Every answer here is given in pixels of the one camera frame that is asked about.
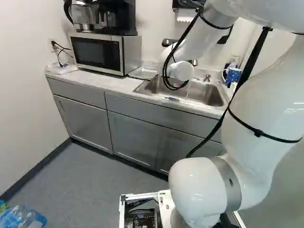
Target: mug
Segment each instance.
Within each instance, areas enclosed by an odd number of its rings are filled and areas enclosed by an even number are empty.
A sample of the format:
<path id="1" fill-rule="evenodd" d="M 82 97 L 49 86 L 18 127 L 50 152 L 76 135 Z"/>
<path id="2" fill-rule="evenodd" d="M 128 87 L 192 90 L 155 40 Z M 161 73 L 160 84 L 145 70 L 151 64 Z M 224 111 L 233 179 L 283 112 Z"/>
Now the mug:
<path id="1" fill-rule="evenodd" d="M 227 74 L 227 78 L 224 81 L 228 88 L 230 88 L 231 83 L 238 81 L 242 75 L 242 70 L 238 68 L 224 69 L 222 72 L 223 78 L 224 78 L 224 72 L 226 72 Z"/>

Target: gray countertop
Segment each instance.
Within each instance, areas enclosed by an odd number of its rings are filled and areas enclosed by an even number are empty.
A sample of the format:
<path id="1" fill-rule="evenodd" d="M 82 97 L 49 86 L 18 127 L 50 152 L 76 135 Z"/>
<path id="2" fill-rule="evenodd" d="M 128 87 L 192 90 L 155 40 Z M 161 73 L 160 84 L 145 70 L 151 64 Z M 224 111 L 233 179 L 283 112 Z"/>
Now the gray countertop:
<path id="1" fill-rule="evenodd" d="M 46 73 L 46 77 L 215 119 L 219 119 L 223 115 L 222 110 L 215 110 L 212 107 L 209 108 L 205 105 L 181 104 L 153 96 L 134 93 L 133 90 L 143 82 L 140 79 L 116 77 L 104 73 L 93 73 L 84 70 L 77 70 L 64 75 Z"/>

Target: electrical outlet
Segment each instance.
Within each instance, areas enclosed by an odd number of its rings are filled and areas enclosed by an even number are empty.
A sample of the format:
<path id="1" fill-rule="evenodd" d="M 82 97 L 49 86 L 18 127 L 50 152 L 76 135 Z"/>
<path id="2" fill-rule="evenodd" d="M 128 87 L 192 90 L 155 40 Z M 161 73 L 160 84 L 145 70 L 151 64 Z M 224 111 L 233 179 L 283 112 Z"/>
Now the electrical outlet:
<path id="1" fill-rule="evenodd" d="M 55 52 L 54 46 L 52 44 L 52 41 L 55 41 L 53 38 L 48 39 L 48 45 L 49 45 L 49 50 L 51 51 L 51 53 Z"/>

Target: black baseboard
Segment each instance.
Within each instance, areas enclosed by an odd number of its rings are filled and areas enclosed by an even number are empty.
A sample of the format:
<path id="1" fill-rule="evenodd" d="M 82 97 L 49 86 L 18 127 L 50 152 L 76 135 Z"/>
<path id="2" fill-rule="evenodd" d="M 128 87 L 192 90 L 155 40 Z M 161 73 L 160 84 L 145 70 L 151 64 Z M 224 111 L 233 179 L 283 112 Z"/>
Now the black baseboard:
<path id="1" fill-rule="evenodd" d="M 149 175 L 152 175 L 152 176 L 157 177 L 159 179 L 162 179 L 164 181 L 168 181 L 168 176 L 165 175 L 165 174 L 162 174 L 162 173 L 159 173 L 159 172 L 156 172 L 156 171 L 153 171 L 153 170 L 149 170 L 148 168 L 143 167 L 143 166 L 141 166 L 141 165 L 139 165 L 139 164 L 137 164 L 137 163 L 135 163 L 133 161 L 126 160 L 126 159 L 121 158 L 121 157 L 119 157 L 119 156 L 117 156 L 115 154 L 109 154 L 109 153 L 104 152 L 104 151 L 102 151 L 100 149 L 97 149 L 97 148 L 95 148 L 93 146 L 90 146 L 88 144 L 80 142 L 80 141 L 78 141 L 76 139 L 72 139 L 72 142 L 75 143 L 75 144 L 77 144 L 77 145 L 79 145 L 79 146 L 85 147 L 88 150 L 96 152 L 96 153 L 98 153 L 98 154 L 100 154 L 102 156 L 105 156 L 105 157 L 110 158 L 112 160 L 115 160 L 115 161 L 121 162 L 123 164 L 126 164 L 128 166 L 131 166 L 131 167 L 133 167 L 133 168 L 135 168 L 137 170 L 143 171 L 143 172 L 145 172 L 145 173 L 147 173 Z"/>
<path id="2" fill-rule="evenodd" d="M 72 140 L 68 138 L 55 150 L 53 150 L 47 157 L 39 162 L 33 169 L 28 171 L 23 177 L 21 177 L 13 186 L 11 186 L 5 193 L 0 196 L 1 200 L 9 201 L 17 192 L 19 192 L 24 185 L 27 184 L 40 170 L 47 166 L 52 160 L 54 160 L 68 145 L 72 143 Z"/>

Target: gray carpet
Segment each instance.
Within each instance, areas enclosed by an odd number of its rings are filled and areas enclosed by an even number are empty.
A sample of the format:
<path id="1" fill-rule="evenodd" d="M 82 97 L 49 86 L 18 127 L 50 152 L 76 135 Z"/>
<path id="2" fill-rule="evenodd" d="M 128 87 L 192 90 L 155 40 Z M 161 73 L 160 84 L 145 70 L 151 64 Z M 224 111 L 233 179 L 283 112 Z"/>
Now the gray carpet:
<path id="1" fill-rule="evenodd" d="M 9 205 L 36 209 L 48 228 L 118 228 L 119 195 L 163 189 L 164 180 L 72 144 Z"/>

